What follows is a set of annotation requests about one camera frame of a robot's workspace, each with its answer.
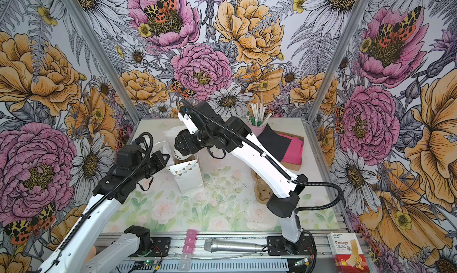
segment pink cloth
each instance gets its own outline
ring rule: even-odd
[[[294,165],[301,165],[303,154],[303,140],[297,137],[290,137],[282,134],[280,135],[291,139],[286,154],[284,155],[284,158],[281,162],[291,163]]]

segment microphone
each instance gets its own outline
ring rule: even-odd
[[[235,251],[235,252],[252,252],[257,253],[262,251],[262,246],[248,242],[232,242],[210,238],[205,240],[205,251],[211,253],[215,251]]]

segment microphone mesh head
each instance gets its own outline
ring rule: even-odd
[[[211,252],[211,245],[213,243],[213,240],[212,239],[207,239],[205,240],[205,251],[209,251]]]

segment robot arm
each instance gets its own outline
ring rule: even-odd
[[[145,143],[140,134],[137,141]],[[117,165],[109,170],[94,189],[94,196],[82,216],[60,246],[38,269],[41,273],[109,273],[128,256],[151,250],[149,229],[131,226],[111,246],[84,263],[91,247],[116,211],[125,202],[136,183],[162,170],[169,155],[160,151],[151,154],[152,136],[147,151],[139,143],[124,146],[117,152]]]
[[[202,148],[216,146],[245,162],[270,186],[273,195],[267,207],[281,218],[283,237],[296,243],[301,226],[295,208],[298,195],[304,189],[297,183],[307,182],[307,178],[297,176],[281,165],[238,117],[223,121],[207,102],[192,106],[183,101],[178,117],[187,130],[181,131],[175,139],[176,156],[185,159]]]

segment black cloth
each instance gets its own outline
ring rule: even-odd
[[[263,132],[257,136],[257,139],[270,152],[270,154],[278,161],[282,161],[286,154],[289,144],[292,141],[287,137],[283,137],[274,132],[267,124]]]

